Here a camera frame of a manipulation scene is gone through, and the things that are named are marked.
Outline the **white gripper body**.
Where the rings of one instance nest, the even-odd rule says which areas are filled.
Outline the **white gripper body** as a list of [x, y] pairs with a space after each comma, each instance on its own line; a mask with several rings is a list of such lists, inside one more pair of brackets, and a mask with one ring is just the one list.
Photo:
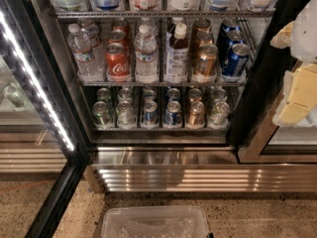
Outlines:
[[317, 62], [317, 0], [310, 0], [297, 15], [291, 33], [291, 55]]

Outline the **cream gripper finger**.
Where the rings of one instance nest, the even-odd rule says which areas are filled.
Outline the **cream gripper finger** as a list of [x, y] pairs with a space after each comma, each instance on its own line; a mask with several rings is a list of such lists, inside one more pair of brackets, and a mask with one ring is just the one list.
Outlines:
[[294, 126], [317, 106], [317, 64], [305, 63], [283, 79], [283, 98], [272, 122], [280, 127]]
[[290, 48], [292, 44], [291, 34], [294, 22], [285, 25], [271, 40], [270, 45], [277, 49]]

